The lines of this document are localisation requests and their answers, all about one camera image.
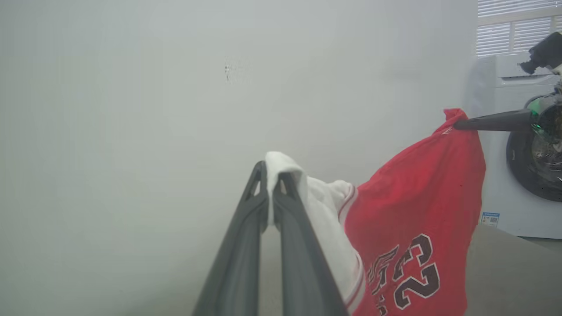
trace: window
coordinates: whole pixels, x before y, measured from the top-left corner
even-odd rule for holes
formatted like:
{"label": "window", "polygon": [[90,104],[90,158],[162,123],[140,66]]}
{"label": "window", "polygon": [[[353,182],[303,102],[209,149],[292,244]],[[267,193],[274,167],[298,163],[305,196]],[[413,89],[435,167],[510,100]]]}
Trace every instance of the window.
{"label": "window", "polygon": [[525,52],[562,31],[562,0],[478,0],[476,55]]}

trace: white washing machine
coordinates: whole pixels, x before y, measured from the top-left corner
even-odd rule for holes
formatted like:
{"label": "white washing machine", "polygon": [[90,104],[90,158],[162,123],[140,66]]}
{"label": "white washing machine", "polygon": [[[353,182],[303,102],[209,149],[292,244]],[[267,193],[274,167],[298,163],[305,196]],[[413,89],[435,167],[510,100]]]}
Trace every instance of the white washing machine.
{"label": "white washing machine", "polygon": [[[521,110],[533,97],[552,93],[560,77],[546,69],[526,74],[519,63],[528,59],[528,53],[480,58],[469,81],[465,106],[469,118]],[[528,168],[513,163],[517,140],[512,133],[479,135],[486,158],[481,222],[516,236],[562,239],[562,171],[560,185],[546,190],[521,176],[529,173]]]}

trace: wall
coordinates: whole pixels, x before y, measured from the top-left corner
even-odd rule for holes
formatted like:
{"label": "wall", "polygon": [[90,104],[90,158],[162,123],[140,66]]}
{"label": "wall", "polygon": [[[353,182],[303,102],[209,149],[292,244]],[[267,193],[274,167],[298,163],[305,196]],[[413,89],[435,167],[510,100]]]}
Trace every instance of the wall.
{"label": "wall", "polygon": [[366,181],[461,105],[475,25],[461,0],[4,0],[0,314],[188,314],[254,163]]}

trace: red jersey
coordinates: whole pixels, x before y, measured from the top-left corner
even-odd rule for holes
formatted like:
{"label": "red jersey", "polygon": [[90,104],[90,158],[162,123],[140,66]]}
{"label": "red jersey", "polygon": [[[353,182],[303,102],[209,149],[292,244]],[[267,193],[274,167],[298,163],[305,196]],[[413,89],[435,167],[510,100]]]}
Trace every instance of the red jersey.
{"label": "red jersey", "polygon": [[466,309],[466,252],[486,167],[478,133],[452,128],[467,119],[464,112],[445,114],[430,137],[361,185],[340,217],[382,316],[455,316]]}

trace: window blinds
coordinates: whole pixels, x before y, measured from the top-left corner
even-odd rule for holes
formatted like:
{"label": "window blinds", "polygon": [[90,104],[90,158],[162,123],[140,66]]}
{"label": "window blinds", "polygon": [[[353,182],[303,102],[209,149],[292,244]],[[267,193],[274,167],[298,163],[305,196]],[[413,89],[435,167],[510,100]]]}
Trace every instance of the window blinds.
{"label": "window blinds", "polygon": [[478,0],[478,17],[554,8],[561,0]]}
{"label": "window blinds", "polygon": [[562,31],[562,15],[482,25],[477,29],[476,55],[525,52],[556,30]]}

